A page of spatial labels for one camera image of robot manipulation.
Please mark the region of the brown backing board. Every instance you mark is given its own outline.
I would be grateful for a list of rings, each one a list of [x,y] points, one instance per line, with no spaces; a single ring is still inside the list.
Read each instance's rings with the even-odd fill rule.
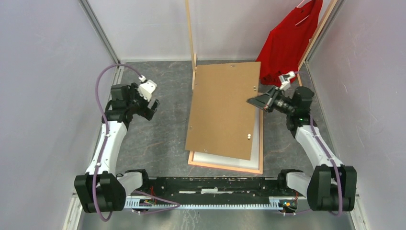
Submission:
[[[192,91],[185,149],[249,160],[260,63],[199,65]]]

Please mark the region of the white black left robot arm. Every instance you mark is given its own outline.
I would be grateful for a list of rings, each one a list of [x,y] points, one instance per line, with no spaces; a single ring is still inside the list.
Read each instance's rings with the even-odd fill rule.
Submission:
[[[135,115],[150,121],[158,106],[149,107],[157,84],[151,80],[111,87],[111,99],[102,109],[102,127],[95,155],[74,187],[86,213],[121,211],[133,191],[145,195],[150,190],[145,170],[128,170],[118,177],[116,165],[121,144]]]

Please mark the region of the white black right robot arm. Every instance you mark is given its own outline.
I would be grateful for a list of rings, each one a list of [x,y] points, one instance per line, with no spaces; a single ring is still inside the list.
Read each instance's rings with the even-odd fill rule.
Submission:
[[[355,207],[357,171],[346,166],[323,140],[310,113],[314,92],[297,87],[292,97],[283,90],[272,87],[264,94],[247,99],[247,103],[271,113],[274,110],[286,115],[286,126],[310,160],[311,176],[296,169],[281,170],[277,191],[288,196],[293,191],[304,195],[312,211],[329,211],[337,215]]]

